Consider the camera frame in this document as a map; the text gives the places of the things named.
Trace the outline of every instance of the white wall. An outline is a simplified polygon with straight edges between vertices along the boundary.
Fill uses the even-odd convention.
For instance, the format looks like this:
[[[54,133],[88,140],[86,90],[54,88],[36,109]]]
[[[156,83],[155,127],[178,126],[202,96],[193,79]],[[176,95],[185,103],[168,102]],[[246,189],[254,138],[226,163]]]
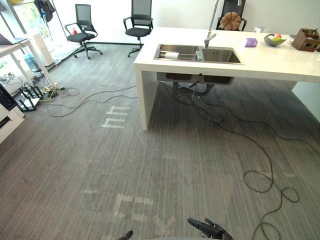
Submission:
[[[131,0],[54,0],[62,24],[76,21],[75,3],[91,4],[92,22],[99,33],[95,42],[137,43],[125,35],[123,18],[131,15]],[[220,0],[216,17],[222,12]],[[155,27],[208,29],[214,0],[153,0]],[[300,28],[320,29],[320,0],[246,0],[243,17],[245,31],[264,26],[271,33],[297,34]]]

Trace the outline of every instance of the floor marking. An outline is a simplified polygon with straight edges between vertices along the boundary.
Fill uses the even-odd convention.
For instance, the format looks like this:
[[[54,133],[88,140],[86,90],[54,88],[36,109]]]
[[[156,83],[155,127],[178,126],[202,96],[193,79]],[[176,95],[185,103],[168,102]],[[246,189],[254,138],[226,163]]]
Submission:
[[[148,204],[148,205],[152,205],[154,204],[154,200],[151,198],[143,198],[143,197],[134,197],[134,202],[137,204]]]
[[[130,107],[125,106],[112,106],[110,111],[107,111],[107,115],[117,115],[117,116],[127,116],[129,113],[126,113],[124,111],[130,110]],[[106,118],[105,123],[101,125],[101,128],[110,128],[110,129],[124,129],[125,127],[123,125],[119,124],[111,124],[110,122],[116,122],[116,123],[124,123],[126,120],[122,118]]]
[[[147,221],[147,216],[143,215],[143,214],[135,214],[135,213],[133,213],[132,216],[131,216],[131,219],[135,220],[135,221],[139,221],[139,222],[145,222],[145,221]]]
[[[101,240],[114,240],[114,238],[112,236],[108,235],[108,236],[103,236],[101,238]]]
[[[95,190],[84,189],[84,190],[80,191],[80,193],[82,193],[82,194],[96,194],[97,192],[98,192],[98,189],[95,189]]]
[[[112,106],[110,111],[107,111],[106,114],[109,115],[120,115],[120,116],[127,116],[128,113],[125,112],[118,112],[114,110],[130,110],[130,107],[124,107],[124,106]]]
[[[111,129],[124,129],[124,126],[121,125],[111,125],[110,122],[118,122],[118,123],[124,123],[126,120],[124,119],[118,119],[118,118],[107,118],[105,120],[105,123],[101,125],[102,128],[111,128]]]
[[[154,200],[151,198],[143,198],[138,196],[133,197],[133,196],[123,195],[121,193],[118,193],[116,197],[114,209],[113,209],[113,216],[122,218],[122,219],[125,217],[125,213],[120,212],[120,206],[122,202],[145,204],[145,205],[154,204]],[[145,222],[147,221],[147,215],[132,213],[131,219],[139,222]]]
[[[158,215],[155,215],[152,220],[155,222],[157,237],[169,237],[171,235],[171,226],[176,222],[176,219],[172,216],[166,224],[164,224]]]

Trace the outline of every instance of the wooden box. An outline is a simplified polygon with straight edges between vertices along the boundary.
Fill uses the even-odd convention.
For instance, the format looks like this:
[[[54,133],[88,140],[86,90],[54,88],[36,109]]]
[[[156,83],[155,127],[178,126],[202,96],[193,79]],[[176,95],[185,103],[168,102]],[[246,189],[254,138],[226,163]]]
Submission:
[[[301,51],[314,52],[320,46],[320,37],[316,29],[301,28],[292,45]]]

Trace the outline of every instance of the white countertop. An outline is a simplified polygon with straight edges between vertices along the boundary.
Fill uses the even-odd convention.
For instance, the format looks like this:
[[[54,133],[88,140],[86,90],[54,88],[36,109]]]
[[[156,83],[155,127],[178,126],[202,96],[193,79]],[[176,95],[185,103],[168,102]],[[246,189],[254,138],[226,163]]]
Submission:
[[[159,44],[203,46],[208,30],[156,27],[134,61],[142,71],[204,74],[320,83],[320,52],[299,51],[287,39],[276,47],[265,43],[268,33],[212,30],[210,47],[234,48],[243,64],[154,59]],[[244,47],[245,38],[256,38],[256,47]]]

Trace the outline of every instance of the stainless steel sink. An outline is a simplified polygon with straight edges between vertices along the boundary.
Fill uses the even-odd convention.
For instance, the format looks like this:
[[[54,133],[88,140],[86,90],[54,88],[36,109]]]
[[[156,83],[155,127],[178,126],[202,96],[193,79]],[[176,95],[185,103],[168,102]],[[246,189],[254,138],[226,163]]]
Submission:
[[[172,60],[170,58],[166,58],[166,54],[177,53],[178,54],[177,60],[193,62],[193,61],[196,61],[197,50],[198,50],[198,46],[159,44],[154,58],[162,59],[162,60]]]
[[[242,64],[232,47],[159,44],[154,59],[202,63]]]
[[[233,48],[208,47],[201,48],[204,62],[240,64]]]

